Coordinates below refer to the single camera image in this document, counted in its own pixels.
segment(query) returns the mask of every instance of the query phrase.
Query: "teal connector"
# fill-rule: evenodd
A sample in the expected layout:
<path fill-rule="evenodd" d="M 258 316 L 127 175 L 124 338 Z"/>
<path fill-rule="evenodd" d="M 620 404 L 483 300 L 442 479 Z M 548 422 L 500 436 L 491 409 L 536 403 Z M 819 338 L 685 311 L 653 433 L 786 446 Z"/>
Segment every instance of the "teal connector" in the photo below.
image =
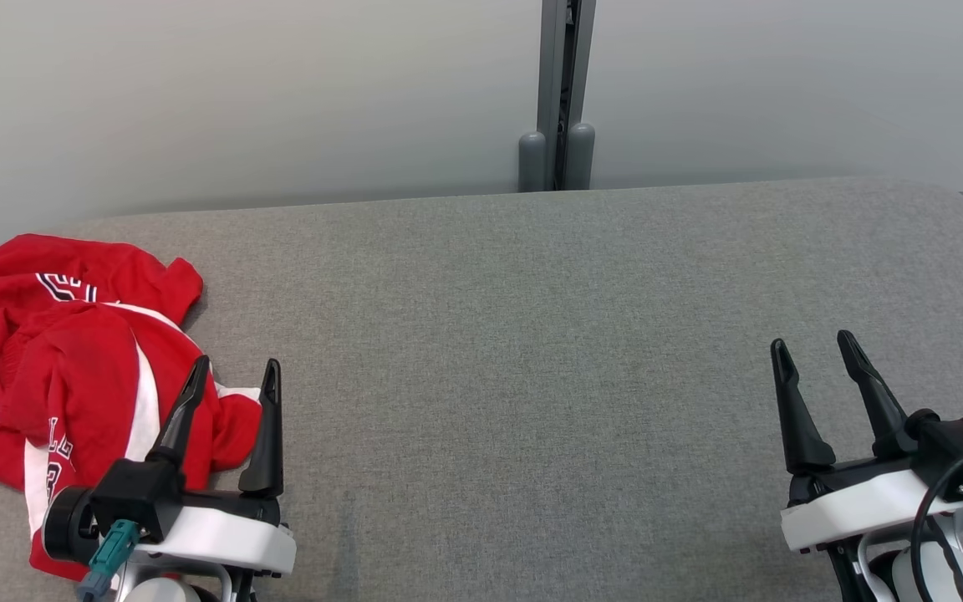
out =
<path fill-rule="evenodd" d="M 100 599 L 110 591 L 110 582 L 115 573 L 136 548 L 140 541 L 140 529 L 131 521 L 117 521 L 110 527 L 103 543 L 88 561 L 88 574 L 77 584 L 77 599 L 90 602 Z"/>

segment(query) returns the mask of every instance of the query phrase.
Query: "white wall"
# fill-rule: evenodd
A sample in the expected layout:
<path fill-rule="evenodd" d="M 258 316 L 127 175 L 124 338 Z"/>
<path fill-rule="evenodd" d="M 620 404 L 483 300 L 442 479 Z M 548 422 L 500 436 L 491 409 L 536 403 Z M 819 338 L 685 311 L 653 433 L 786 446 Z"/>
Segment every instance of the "white wall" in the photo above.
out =
<path fill-rule="evenodd" d="M 593 187 L 890 174 L 963 191 L 963 3 L 597 0 Z"/>
<path fill-rule="evenodd" d="M 75 218 L 513 191 L 540 0 L 0 0 L 0 242 Z"/>

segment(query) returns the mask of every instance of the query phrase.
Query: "robotic arm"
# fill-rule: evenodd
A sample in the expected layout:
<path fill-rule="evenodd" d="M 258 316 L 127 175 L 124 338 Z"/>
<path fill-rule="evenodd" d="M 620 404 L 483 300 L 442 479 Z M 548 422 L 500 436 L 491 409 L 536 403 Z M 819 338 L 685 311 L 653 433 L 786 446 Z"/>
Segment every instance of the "robotic arm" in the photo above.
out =
<path fill-rule="evenodd" d="M 860 388 L 875 442 L 872 457 L 837 462 L 798 391 L 782 339 L 772 369 L 790 502 L 790 549 L 826 552 L 843 602 L 963 602 L 963 418 L 907 416 L 848 331 L 838 333 L 846 372 Z M 868 546 L 909 542 L 870 557 Z"/>
<path fill-rule="evenodd" d="M 181 464 L 210 374 L 203 355 L 143 462 L 118 460 L 95 488 L 68 487 L 43 524 L 51 558 L 88 564 L 81 602 L 255 602 L 252 580 L 291 574 L 295 541 L 280 522 L 283 492 L 280 365 L 267 363 L 262 418 L 238 492 L 184 491 Z M 218 578 L 212 594 L 181 575 Z"/>

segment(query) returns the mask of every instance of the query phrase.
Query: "red and white jacket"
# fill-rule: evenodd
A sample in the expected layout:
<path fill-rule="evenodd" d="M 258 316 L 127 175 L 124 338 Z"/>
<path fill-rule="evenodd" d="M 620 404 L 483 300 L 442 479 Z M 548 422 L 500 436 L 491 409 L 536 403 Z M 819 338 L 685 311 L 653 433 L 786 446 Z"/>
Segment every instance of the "red and white jacket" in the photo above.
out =
<path fill-rule="evenodd" d="M 46 556 L 43 515 L 62 488 L 92 487 L 117 458 L 150 450 L 202 354 L 179 325 L 200 294 L 190 263 L 165 267 L 129 244 L 24 235 L 0 247 L 0 483 L 24 492 L 35 568 L 84 577 Z M 256 399 L 207 381 L 187 488 L 245 460 Z"/>

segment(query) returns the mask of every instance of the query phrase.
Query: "gray fabric surface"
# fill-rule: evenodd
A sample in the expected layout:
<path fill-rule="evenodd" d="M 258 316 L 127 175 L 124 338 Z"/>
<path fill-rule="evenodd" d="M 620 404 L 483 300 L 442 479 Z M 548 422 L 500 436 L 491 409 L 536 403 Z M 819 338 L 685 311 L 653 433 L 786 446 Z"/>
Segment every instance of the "gray fabric surface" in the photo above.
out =
<path fill-rule="evenodd" d="M 229 385 L 282 360 L 299 549 L 265 601 L 839 599 L 788 552 L 768 343 L 870 453 L 834 335 L 963 415 L 963 198 L 836 179 L 122 217 L 206 278 Z M 222 477 L 233 487 L 234 477 Z M 64 601 L 0 487 L 0 599 Z"/>

